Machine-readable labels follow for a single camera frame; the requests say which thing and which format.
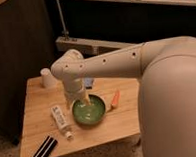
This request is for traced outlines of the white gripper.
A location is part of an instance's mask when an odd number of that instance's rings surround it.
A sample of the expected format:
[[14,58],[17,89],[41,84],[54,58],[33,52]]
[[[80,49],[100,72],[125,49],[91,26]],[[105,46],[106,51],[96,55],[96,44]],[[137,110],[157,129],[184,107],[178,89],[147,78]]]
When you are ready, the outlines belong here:
[[71,109],[76,100],[80,100],[85,105],[91,104],[88,93],[85,90],[84,80],[81,78],[63,82],[64,96],[66,96],[66,106]]

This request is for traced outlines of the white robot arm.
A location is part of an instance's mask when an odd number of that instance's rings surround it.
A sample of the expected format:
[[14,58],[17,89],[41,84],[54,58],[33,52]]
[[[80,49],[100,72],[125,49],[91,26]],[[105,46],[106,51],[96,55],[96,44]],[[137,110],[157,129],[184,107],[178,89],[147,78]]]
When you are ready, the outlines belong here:
[[143,157],[196,157],[196,38],[138,43],[85,59],[75,49],[51,73],[71,102],[84,95],[82,78],[140,80],[138,110]]

